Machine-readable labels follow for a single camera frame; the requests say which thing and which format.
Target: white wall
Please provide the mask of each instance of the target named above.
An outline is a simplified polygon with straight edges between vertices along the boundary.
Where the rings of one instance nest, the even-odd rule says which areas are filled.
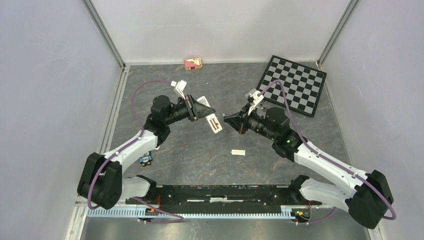
[[[351,160],[392,190],[388,240],[423,238],[423,12],[422,0],[361,1],[324,62]]]
[[[119,68],[81,1],[14,0],[0,73],[0,239],[63,239]]]
[[[127,63],[317,60],[349,0],[92,0]]]

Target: gray floor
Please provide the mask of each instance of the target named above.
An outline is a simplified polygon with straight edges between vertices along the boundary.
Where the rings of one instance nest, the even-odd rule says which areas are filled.
[[[171,134],[161,149],[152,153],[153,164],[142,167],[136,162],[124,176],[142,174],[158,184],[289,184],[302,174],[325,182],[308,168],[279,157],[270,140],[251,131],[239,135],[224,124],[222,114],[233,114],[247,103],[244,95],[256,87],[266,66],[266,63],[215,63],[188,71],[182,64],[131,66],[111,149],[139,130],[131,111],[131,96],[141,83],[151,79],[187,81],[184,93],[194,98],[206,96],[211,107],[216,109],[223,130],[214,134],[205,119],[177,122],[170,126]],[[142,119],[150,113],[152,100],[158,95],[167,95],[174,103],[177,100],[170,85],[147,84],[134,101]],[[304,136],[328,154],[348,162],[326,89],[322,91],[314,118],[296,112],[293,116]],[[246,150],[246,156],[231,155],[232,149]]]
[[[143,174],[158,184],[289,184],[298,175],[308,175],[327,182],[306,167],[279,157],[272,142],[248,131],[239,135],[222,121],[222,114],[232,114],[247,103],[244,95],[255,88],[266,63],[205,64],[203,68],[186,71],[182,65],[132,66],[129,70],[111,147],[115,148],[134,136],[140,129],[131,111],[134,90],[150,79],[188,82],[185,94],[206,96],[223,130],[213,134],[204,119],[184,120],[171,126],[171,134],[159,151],[153,152],[153,164],[142,167],[134,163],[125,177]],[[142,119],[150,112],[154,97],[167,95],[175,103],[173,88],[164,83],[151,83],[141,89],[135,108]],[[324,89],[314,118],[293,113],[303,134],[328,154],[348,162],[346,149]],[[246,150],[246,156],[231,155],[232,149]],[[319,219],[328,209],[314,209],[313,219]],[[183,223],[144,225],[131,218],[92,218],[85,221],[82,239],[310,239],[363,240],[367,230],[346,212],[338,210],[329,220],[310,226],[295,227],[288,220],[187,219]]]

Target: marble-patterned floor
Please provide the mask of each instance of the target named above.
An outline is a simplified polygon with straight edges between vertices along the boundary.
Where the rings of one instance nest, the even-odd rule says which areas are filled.
[[[313,62],[302,63],[316,68]],[[185,70],[182,64],[131,66],[112,139],[111,149],[134,136],[140,128],[131,111],[131,96],[143,82],[167,79],[188,82],[185,94],[195,99],[206,96],[216,109],[223,130],[214,134],[205,119],[191,122],[187,119],[170,126],[171,134],[160,150],[152,153],[153,163],[142,167],[135,162],[124,173],[125,177],[142,174],[158,184],[289,184],[298,175],[308,175],[327,182],[310,169],[279,157],[272,142],[248,131],[239,135],[224,124],[223,114],[240,110],[247,103],[244,97],[255,88],[267,63],[214,63],[203,68]],[[176,102],[173,88],[165,83],[150,83],[142,88],[135,99],[135,109],[144,120],[150,113],[152,100],[167,95]],[[316,146],[343,162],[348,162],[341,132],[324,88],[315,117],[293,112],[303,134]],[[231,150],[245,150],[245,156],[232,155]]]

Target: chessboard pattern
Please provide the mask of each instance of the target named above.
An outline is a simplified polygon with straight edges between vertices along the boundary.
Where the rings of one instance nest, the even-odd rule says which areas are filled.
[[[309,117],[315,115],[326,73],[287,59],[272,56],[257,85],[264,90],[272,81],[280,79],[284,86],[289,108]],[[265,100],[286,107],[279,84],[270,87],[264,94]]]

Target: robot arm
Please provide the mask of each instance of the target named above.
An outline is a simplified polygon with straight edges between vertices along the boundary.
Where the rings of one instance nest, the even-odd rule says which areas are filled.
[[[308,167],[335,184],[318,182],[308,176],[301,175],[291,183],[290,188],[297,191],[303,198],[343,209],[364,227],[375,228],[388,207],[377,194],[356,176],[367,180],[392,204],[393,196],[386,177],[376,170],[367,173],[343,163],[324,153],[305,138],[308,146],[317,151],[317,153],[312,152],[302,142],[300,136],[290,128],[290,120],[282,108],[271,107],[266,112],[265,117],[257,114],[256,107],[260,102],[260,100],[257,100],[258,95],[259,91],[255,89],[250,91],[246,95],[249,103],[239,112],[225,116],[224,122],[232,126],[239,134],[244,134],[250,129],[272,140],[272,148],[279,156]],[[322,154],[336,164],[351,170],[354,174],[348,174],[338,166],[323,159],[320,157]]]
[[[206,117],[216,119],[213,108],[196,101],[191,95],[183,94],[186,82],[173,82],[172,85],[180,96],[176,104],[170,102],[165,95],[155,97],[142,130],[109,152],[94,152],[88,156],[78,184],[79,195],[88,198],[93,179],[101,171],[91,192],[91,201],[100,207],[108,210],[120,199],[145,196],[149,190],[149,181],[138,176],[122,179],[127,168],[145,153],[157,149],[167,139],[171,132],[169,125],[183,119],[192,122]],[[214,125],[212,130],[217,132],[219,129]]]

